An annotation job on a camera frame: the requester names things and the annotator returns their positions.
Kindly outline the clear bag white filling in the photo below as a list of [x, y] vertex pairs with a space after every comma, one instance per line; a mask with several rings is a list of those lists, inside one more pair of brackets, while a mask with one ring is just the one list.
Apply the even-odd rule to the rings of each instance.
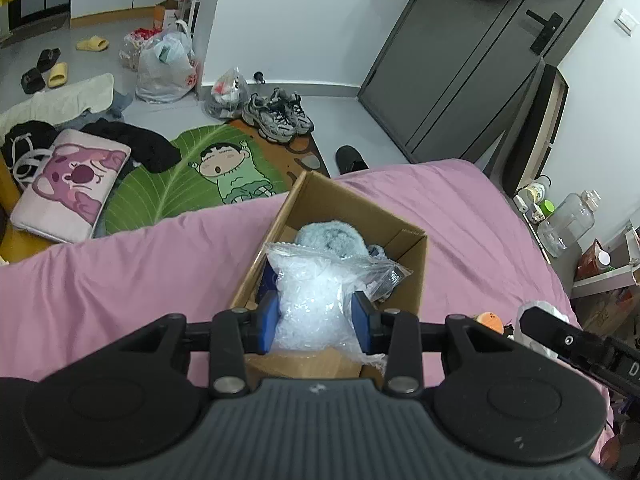
[[313, 356], [334, 349], [358, 364], [385, 370], [382, 354], [360, 349], [352, 322], [352, 295], [385, 301], [412, 271], [386, 258], [341, 258], [324, 249], [269, 243], [266, 258], [277, 275], [279, 321], [271, 351]]

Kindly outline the grey fluffy plush toy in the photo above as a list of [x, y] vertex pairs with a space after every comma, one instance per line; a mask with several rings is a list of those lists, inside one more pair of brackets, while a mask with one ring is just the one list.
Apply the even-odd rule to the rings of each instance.
[[308, 223], [302, 226], [294, 238], [294, 244], [326, 252], [340, 259], [384, 260], [387, 258], [382, 246], [367, 245], [362, 235], [353, 226], [337, 220]]

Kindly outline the white wrapped soft packet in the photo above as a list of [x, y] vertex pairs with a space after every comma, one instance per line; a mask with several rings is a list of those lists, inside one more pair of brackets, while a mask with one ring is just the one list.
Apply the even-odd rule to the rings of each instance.
[[529, 301], [518, 308], [513, 323], [512, 339], [550, 360], [556, 360], [559, 355], [547, 347], [553, 331], [564, 327], [570, 318], [553, 304], [544, 300]]

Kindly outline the hamburger plush toy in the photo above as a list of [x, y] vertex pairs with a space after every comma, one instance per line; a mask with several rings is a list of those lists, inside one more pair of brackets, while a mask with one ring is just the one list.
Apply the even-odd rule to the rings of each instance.
[[504, 334], [504, 325], [501, 321], [501, 318], [498, 317], [494, 312], [483, 312], [475, 318], [477, 323], [480, 323], [494, 332], [503, 335]]

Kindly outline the cardboard box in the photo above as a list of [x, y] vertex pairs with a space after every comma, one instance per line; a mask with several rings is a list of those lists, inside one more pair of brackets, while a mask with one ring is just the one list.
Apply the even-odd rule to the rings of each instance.
[[271, 350], [245, 357], [248, 380], [381, 378], [381, 352], [360, 349], [352, 311], [362, 292], [381, 313], [420, 311], [425, 232], [316, 172], [302, 174], [258, 240], [232, 299], [253, 310], [276, 294]]

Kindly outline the clear glass jar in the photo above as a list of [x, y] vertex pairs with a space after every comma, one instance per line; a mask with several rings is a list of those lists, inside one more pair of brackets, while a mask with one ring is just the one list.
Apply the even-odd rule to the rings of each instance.
[[537, 235], [542, 247], [552, 258], [560, 258], [567, 248], [593, 228], [596, 223], [594, 214], [600, 201], [601, 196], [596, 190], [570, 193], [554, 213], [541, 222]]

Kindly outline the green leaf cartoon rug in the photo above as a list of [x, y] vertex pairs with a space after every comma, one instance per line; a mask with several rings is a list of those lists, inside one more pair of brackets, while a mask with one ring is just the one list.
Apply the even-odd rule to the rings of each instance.
[[161, 174], [128, 170], [111, 192], [96, 237], [132, 231], [188, 211], [246, 202], [290, 190], [304, 171], [327, 176], [314, 139], [267, 141], [239, 120], [186, 130], [171, 144], [178, 164]]

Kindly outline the pink bed sheet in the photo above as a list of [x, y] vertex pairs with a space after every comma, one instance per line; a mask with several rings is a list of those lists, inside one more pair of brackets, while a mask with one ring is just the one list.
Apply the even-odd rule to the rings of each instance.
[[[529, 230], [474, 165], [445, 160], [346, 174], [341, 185], [428, 239], [419, 315], [494, 312], [542, 300], [571, 315]], [[276, 195], [156, 226], [58, 244], [1, 270], [1, 373], [39, 380], [171, 312], [227, 309], [283, 204]]]

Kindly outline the clear bag with trash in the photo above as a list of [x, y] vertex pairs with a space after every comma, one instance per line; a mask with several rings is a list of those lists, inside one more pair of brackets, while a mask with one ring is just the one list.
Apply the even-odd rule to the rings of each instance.
[[230, 68], [209, 89], [204, 108], [210, 117], [225, 122], [238, 119], [250, 99], [250, 88], [237, 67]]

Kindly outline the pink bear pillow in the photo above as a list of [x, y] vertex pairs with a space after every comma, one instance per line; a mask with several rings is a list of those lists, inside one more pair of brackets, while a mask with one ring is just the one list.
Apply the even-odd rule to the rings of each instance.
[[88, 240], [130, 154], [125, 144], [74, 129], [50, 148], [32, 148], [12, 168], [22, 189], [12, 226], [57, 243]]

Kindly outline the white plastic shopping bag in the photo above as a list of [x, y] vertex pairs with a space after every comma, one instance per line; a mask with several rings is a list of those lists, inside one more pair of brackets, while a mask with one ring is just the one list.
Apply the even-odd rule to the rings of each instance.
[[198, 82], [190, 30], [183, 20], [146, 40], [139, 54], [136, 96], [167, 104], [184, 98]]

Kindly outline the grey door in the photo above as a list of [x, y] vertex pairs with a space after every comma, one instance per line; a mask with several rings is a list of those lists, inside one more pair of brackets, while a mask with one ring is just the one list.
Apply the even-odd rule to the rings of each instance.
[[[604, 0], [409, 0], [359, 101], [410, 162], [476, 159], [541, 60], [559, 64]], [[526, 11], [564, 18], [542, 55]]]

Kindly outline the black clothing pile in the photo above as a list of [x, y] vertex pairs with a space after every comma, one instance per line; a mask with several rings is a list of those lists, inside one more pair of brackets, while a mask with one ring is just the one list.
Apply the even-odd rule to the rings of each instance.
[[181, 160], [180, 150], [163, 136], [126, 122], [110, 122], [105, 118], [99, 118], [82, 126], [55, 127], [48, 122], [30, 120], [12, 127], [4, 137], [1, 154], [8, 168], [11, 169], [17, 159], [31, 150], [50, 148], [65, 129], [82, 131], [129, 146], [132, 159], [151, 174], [161, 174], [176, 166]]

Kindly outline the white towel on floor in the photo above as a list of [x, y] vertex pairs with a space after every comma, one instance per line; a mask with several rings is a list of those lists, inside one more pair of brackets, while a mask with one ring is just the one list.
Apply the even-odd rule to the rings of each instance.
[[61, 125], [87, 110], [99, 113], [113, 103], [114, 76], [106, 73], [49, 91], [37, 92], [1, 114], [1, 136], [16, 125], [30, 120]]

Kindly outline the leaning wooden frame board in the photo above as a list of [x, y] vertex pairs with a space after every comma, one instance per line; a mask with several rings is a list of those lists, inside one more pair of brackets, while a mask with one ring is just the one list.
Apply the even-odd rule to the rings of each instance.
[[564, 112], [567, 81], [560, 70], [541, 60], [506, 137], [506, 161], [500, 183], [507, 196], [541, 177]]

